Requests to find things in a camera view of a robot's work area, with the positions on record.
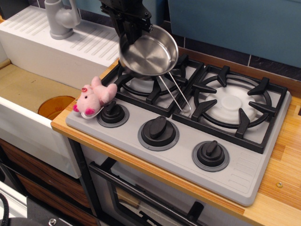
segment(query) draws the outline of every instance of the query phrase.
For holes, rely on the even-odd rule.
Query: plush pig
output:
[[[86,116],[92,116],[98,113],[102,106],[108,104],[116,93],[116,84],[103,86],[100,78],[95,76],[91,85],[85,85],[81,89],[81,95],[76,105],[73,106],[73,110],[84,113]]]

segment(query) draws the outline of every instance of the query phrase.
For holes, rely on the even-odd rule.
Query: cable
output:
[[[3,202],[3,207],[4,207],[4,213],[3,213],[3,220],[1,226],[8,226],[8,217],[9,217],[9,208],[8,208],[8,201],[5,198],[3,194],[0,193],[0,199]]]

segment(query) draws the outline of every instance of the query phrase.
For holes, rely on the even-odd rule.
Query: burner grate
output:
[[[209,73],[214,74],[214,76],[208,77],[207,75]],[[257,117],[254,121],[251,121],[244,110],[239,108],[238,124],[223,122],[212,117],[208,111],[217,104],[218,100],[203,100],[200,102],[199,95],[206,93],[215,94],[217,90],[210,87],[210,83],[213,81],[219,83],[219,85],[225,89],[227,89],[228,81],[235,81],[237,85],[247,86],[249,88],[249,91],[247,92],[249,96],[262,96],[262,99],[265,100],[264,104],[253,101],[248,103],[249,106],[261,112],[262,115]],[[184,93],[187,99],[193,98],[196,109],[193,111],[192,115],[185,115],[181,111],[175,110],[172,118],[178,122],[239,146],[258,153],[263,153],[286,92],[287,88],[270,83],[268,78],[258,80],[239,73],[231,72],[228,66],[218,68],[208,65],[203,73],[195,79],[195,82],[191,84]],[[277,100],[273,98],[272,100],[270,97],[270,94],[272,93],[277,93],[279,98],[277,98]],[[186,103],[182,101],[181,106],[185,107],[185,105]],[[245,138],[245,133],[250,128],[260,126],[264,122],[268,123],[268,126],[261,143]]]
[[[190,78],[186,78],[185,68],[187,66],[195,68],[195,71]],[[182,55],[179,58],[175,68],[171,70],[171,74],[174,76],[174,79],[181,88],[182,92],[184,92],[186,87],[190,86],[194,79],[198,77],[200,73],[202,73],[203,69],[203,63],[190,60],[188,58],[188,55]],[[171,80],[170,75],[168,74],[164,75],[164,77],[167,80]],[[163,115],[165,117],[171,116],[172,112],[176,108],[176,104],[174,101],[171,101],[171,104],[169,104],[167,107],[162,107],[157,104],[159,97],[164,95],[169,97],[169,93],[167,90],[161,90],[157,78],[150,78],[154,80],[154,85],[151,92],[141,92],[129,87],[127,83],[133,78],[134,76],[124,73],[123,67],[120,64],[118,64],[110,73],[108,73],[102,79],[102,84],[108,85],[112,82],[116,83],[118,86],[118,91],[116,94],[117,99],[134,104],[138,107]],[[175,91],[176,89],[177,88],[175,85],[170,88],[171,91]],[[180,102],[183,99],[183,97],[180,93],[178,93],[175,99],[178,102]]]

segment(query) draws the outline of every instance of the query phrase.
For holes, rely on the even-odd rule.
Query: gray faucet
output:
[[[73,34],[73,28],[80,24],[75,0],[69,0],[71,9],[65,9],[62,0],[45,0],[45,9],[53,39],[66,39]]]

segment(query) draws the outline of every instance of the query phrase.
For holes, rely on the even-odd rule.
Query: screw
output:
[[[281,182],[278,182],[278,183],[276,184],[276,186],[279,187],[279,188],[282,188],[282,187],[283,187],[283,184],[282,184]]]
[[[50,226],[53,226],[53,225],[55,225],[56,224],[56,220],[55,219],[50,219],[49,220],[49,223],[48,223]]]

